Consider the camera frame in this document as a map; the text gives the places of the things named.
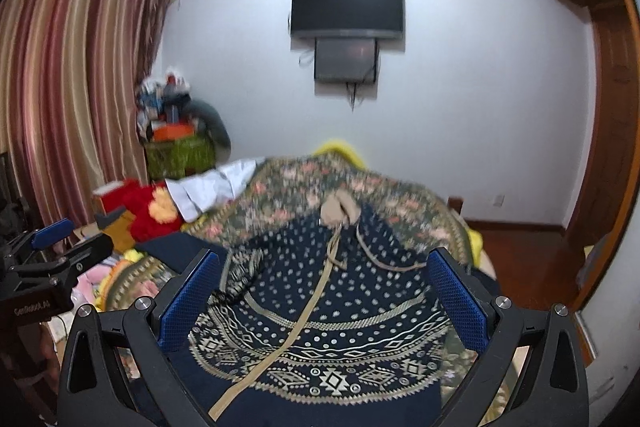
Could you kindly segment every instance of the wall-mounted flat screen tv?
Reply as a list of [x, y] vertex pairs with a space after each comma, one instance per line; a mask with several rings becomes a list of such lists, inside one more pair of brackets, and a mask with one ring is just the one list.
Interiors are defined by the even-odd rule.
[[292, 0], [291, 36], [400, 39], [404, 0]]

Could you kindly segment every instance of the wooden floor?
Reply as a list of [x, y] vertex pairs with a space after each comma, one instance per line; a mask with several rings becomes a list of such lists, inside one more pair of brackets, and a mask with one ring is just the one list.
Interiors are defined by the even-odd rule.
[[559, 232], [478, 230], [494, 264], [503, 295], [518, 306], [548, 310], [571, 304], [578, 295], [575, 276], [584, 254], [572, 251]]

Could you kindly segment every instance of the red object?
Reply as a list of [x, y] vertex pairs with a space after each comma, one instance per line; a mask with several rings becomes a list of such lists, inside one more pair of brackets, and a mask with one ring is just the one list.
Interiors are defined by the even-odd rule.
[[193, 136], [195, 131], [193, 125], [188, 123], [168, 123], [164, 127], [156, 129], [154, 141], [163, 142], [167, 140], [177, 140], [186, 136]]
[[164, 182], [161, 182], [156, 185], [138, 187], [137, 190], [132, 190], [127, 194], [120, 203], [136, 216], [135, 221], [131, 224], [129, 233], [139, 243], [168, 235], [172, 232], [178, 232], [184, 223], [180, 214], [174, 221], [164, 224], [158, 223], [153, 217], [149, 216], [149, 203], [154, 199], [154, 190], [164, 186]]
[[111, 192], [107, 192], [103, 196], [96, 196], [96, 198], [99, 198], [102, 202], [104, 213], [109, 214], [109, 212], [111, 212], [112, 210], [115, 210], [119, 206], [122, 206], [122, 201], [127, 196], [127, 194], [129, 194], [132, 190], [136, 190], [137, 188], [140, 188], [140, 182], [138, 180], [127, 178], [124, 180], [124, 185], [122, 187], [116, 188]]

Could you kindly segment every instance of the striped curtain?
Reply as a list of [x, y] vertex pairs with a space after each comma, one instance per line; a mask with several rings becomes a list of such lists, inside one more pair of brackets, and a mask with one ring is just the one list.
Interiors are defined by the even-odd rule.
[[134, 95], [145, 1], [0, 4], [0, 144], [45, 225], [91, 222], [92, 190], [146, 179]]

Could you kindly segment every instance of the pile of clutter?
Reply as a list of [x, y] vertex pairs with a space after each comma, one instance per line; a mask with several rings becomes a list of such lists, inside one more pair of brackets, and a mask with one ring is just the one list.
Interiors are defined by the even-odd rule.
[[193, 100], [191, 86], [174, 67], [164, 77], [146, 78], [138, 90], [136, 123], [142, 142], [175, 140], [206, 134], [224, 149], [231, 140], [218, 112], [202, 100]]

